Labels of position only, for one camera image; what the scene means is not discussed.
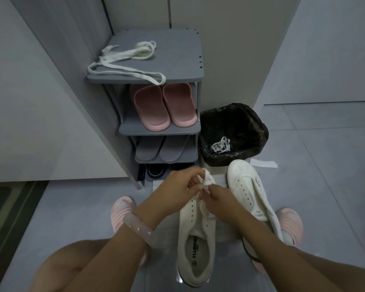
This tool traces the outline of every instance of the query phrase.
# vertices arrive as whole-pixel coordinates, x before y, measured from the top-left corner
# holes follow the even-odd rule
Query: shoe tongue
[[[269,217],[266,207],[258,195],[258,191],[254,186],[253,180],[251,180],[249,177],[243,177],[243,181],[246,184],[246,187],[248,188],[248,191],[253,199],[253,208],[250,210],[250,213],[259,221],[268,221]]]
[[[196,211],[197,211],[196,223],[193,226],[193,228],[191,229],[191,231],[189,232],[189,235],[194,235],[195,237],[199,237],[204,240],[207,240],[207,235],[205,234],[205,232],[203,230],[203,226],[202,226],[203,214],[200,210],[200,202],[201,201],[196,201]]]

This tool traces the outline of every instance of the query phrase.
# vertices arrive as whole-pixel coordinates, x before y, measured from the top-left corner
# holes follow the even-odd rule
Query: pink bangle
[[[140,236],[149,246],[154,245],[153,231],[134,214],[132,213],[126,214],[125,217],[123,218],[123,222],[125,223],[125,225],[130,227],[130,229],[134,233]]]

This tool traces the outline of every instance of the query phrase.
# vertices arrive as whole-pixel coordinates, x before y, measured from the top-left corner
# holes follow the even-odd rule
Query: discarded shoelace
[[[223,136],[220,142],[215,142],[212,145],[212,150],[217,153],[231,151],[230,140],[227,137]]]
[[[147,80],[155,85],[163,85],[165,84],[166,78],[162,73],[153,73],[153,72],[143,72],[141,70],[137,70],[135,68],[123,67],[121,65],[112,64],[115,61],[124,60],[124,59],[148,59],[153,56],[154,51],[156,49],[156,42],[139,42],[135,45],[134,49],[123,51],[123,52],[114,52],[111,51],[113,48],[118,47],[119,45],[111,45],[107,46],[102,50],[102,56],[99,57],[99,62],[91,63],[88,66],[88,72],[93,75],[125,75],[131,76],[135,78],[140,78]],[[103,65],[107,68],[115,68],[118,70],[124,70],[126,72],[108,70],[108,71],[95,71],[94,68],[98,65]],[[161,81],[156,81],[153,77],[160,77]]]

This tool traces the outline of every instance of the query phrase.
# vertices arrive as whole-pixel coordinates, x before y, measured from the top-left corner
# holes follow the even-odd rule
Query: shoe rack
[[[154,56],[146,60],[127,59],[114,64],[135,68],[145,72],[159,72],[165,75],[168,83],[189,83],[192,98],[197,112],[197,122],[190,127],[178,127],[172,121],[170,126],[162,131],[150,131],[141,122],[128,93],[130,84],[149,84],[148,81],[124,75],[88,75],[91,83],[102,84],[109,93],[120,116],[118,132],[131,138],[137,148],[139,142],[153,135],[190,135],[190,138],[176,163],[190,163],[198,160],[197,140],[200,132],[200,87],[204,77],[200,35],[196,29],[133,29],[116,33],[108,45],[119,45],[116,51],[133,49],[138,42],[155,41]],[[111,70],[98,66],[97,71]],[[148,162],[163,163],[159,156]],[[165,178],[172,170],[172,165],[166,169]],[[153,179],[146,172],[146,180]]]

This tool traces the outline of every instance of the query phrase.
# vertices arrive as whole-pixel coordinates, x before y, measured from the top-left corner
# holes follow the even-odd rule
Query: black garbage bag
[[[242,103],[201,112],[200,123],[199,147],[209,166],[228,166],[233,160],[256,156],[269,137],[268,128],[256,112]],[[231,151],[214,152],[212,145],[223,136],[230,140]]]

